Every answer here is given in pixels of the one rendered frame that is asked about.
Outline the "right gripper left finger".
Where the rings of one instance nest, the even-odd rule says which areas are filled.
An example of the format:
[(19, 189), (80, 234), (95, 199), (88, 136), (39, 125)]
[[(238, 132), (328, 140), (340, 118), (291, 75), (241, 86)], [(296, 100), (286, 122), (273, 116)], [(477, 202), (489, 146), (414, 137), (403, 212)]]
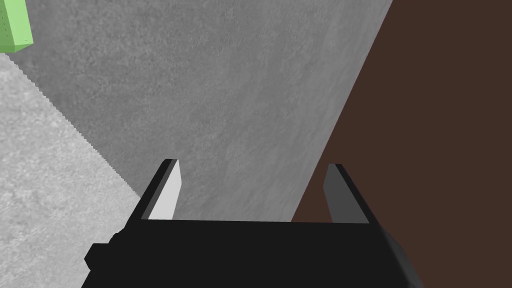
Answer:
[(165, 159), (145, 191), (149, 198), (145, 202), (141, 219), (172, 220), (180, 190), (180, 163), (177, 159)]

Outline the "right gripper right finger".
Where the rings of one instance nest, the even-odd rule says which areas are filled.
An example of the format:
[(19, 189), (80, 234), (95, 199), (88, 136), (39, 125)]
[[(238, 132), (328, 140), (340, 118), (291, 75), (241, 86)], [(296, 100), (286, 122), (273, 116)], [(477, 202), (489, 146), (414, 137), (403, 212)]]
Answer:
[(333, 223), (368, 224), (349, 186), (334, 163), (328, 165), (323, 191)]

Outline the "green block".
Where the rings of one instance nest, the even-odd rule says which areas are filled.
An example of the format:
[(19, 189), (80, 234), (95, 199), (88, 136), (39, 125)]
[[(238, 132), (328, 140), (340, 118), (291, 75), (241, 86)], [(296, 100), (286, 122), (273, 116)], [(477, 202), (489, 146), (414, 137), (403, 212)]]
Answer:
[(16, 53), (34, 43), (25, 0), (0, 0), (0, 53)]

